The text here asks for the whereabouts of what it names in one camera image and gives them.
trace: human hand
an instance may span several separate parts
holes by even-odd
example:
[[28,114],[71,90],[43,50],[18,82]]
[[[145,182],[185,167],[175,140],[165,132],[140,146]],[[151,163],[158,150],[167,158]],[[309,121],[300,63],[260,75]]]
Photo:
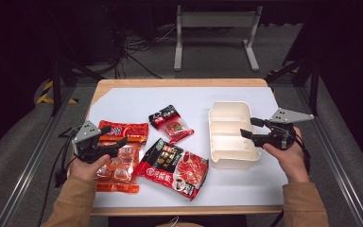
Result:
[[[296,134],[302,137],[299,128],[294,127]],[[279,150],[271,144],[264,144],[263,149],[279,161],[279,165],[285,172],[289,183],[310,182],[304,164],[304,154],[302,148],[294,142],[287,150]]]
[[109,154],[105,154],[92,164],[84,163],[76,158],[70,164],[70,175],[80,177],[87,181],[94,181],[97,171],[111,160]]

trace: wooden table edge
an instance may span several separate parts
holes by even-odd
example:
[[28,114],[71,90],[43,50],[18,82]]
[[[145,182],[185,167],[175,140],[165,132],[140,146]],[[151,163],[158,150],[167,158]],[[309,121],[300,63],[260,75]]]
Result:
[[280,213],[282,205],[263,206],[193,206],[193,207],[122,207],[93,208],[92,216],[180,216],[180,215],[249,215]]
[[94,105],[112,88],[146,87],[268,87],[264,79],[103,79],[95,89]]

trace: sleeve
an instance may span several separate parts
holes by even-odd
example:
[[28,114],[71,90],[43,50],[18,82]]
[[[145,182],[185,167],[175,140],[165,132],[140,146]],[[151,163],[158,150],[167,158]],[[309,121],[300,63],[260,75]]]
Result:
[[43,227],[89,226],[95,192],[96,182],[70,175],[54,203],[53,213]]
[[326,210],[313,183],[288,183],[283,186],[286,227],[329,226]]

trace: food package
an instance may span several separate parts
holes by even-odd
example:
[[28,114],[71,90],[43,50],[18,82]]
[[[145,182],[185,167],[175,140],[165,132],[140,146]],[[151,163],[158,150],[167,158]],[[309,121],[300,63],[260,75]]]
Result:
[[128,137],[128,143],[119,149],[117,157],[101,167],[96,173],[96,191],[99,192],[124,192],[137,193],[140,186],[136,182],[136,176],[132,173],[137,167],[140,154],[144,153],[145,143],[148,137],[148,123],[125,124],[110,121],[101,121],[99,128],[110,125],[111,132],[99,138],[101,147],[110,146]]
[[168,105],[162,110],[148,117],[149,123],[158,131],[161,131],[174,144],[194,133],[194,130],[187,127],[181,115],[173,105]]
[[167,143],[160,138],[134,169],[134,176],[172,188],[192,200],[208,173],[208,159]]

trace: white table surface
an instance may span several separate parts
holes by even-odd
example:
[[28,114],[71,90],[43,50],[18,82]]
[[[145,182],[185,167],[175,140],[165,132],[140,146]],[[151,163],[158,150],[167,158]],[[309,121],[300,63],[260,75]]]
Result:
[[[210,159],[208,112],[215,101],[245,101],[251,115],[269,119],[278,109],[268,87],[162,87],[113,88],[92,107],[89,120],[118,123],[147,123],[148,116],[169,104],[195,130],[178,147]],[[255,127],[257,133],[267,128]],[[166,137],[149,125],[146,150],[160,137]],[[282,205],[282,185],[287,183],[284,172],[275,158],[261,149],[261,158],[250,169],[219,169],[210,165],[207,178],[198,195],[192,200],[144,177],[137,180],[137,194],[97,192],[94,208],[109,207],[208,207]]]

